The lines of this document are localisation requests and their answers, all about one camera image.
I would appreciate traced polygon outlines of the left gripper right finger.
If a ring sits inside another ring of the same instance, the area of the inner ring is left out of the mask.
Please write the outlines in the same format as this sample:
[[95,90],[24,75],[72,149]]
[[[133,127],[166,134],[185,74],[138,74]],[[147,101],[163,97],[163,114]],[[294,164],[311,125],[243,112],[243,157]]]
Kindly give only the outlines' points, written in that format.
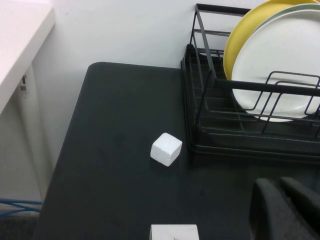
[[282,177],[280,186],[300,213],[319,213],[320,195],[291,177]]

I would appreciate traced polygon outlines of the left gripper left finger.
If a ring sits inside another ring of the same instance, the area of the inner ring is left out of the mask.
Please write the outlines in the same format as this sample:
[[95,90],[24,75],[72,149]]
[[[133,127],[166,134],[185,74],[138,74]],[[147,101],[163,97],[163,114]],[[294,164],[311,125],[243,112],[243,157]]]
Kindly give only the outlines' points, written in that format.
[[299,212],[279,182],[258,178],[252,187],[252,240],[318,240],[320,212]]

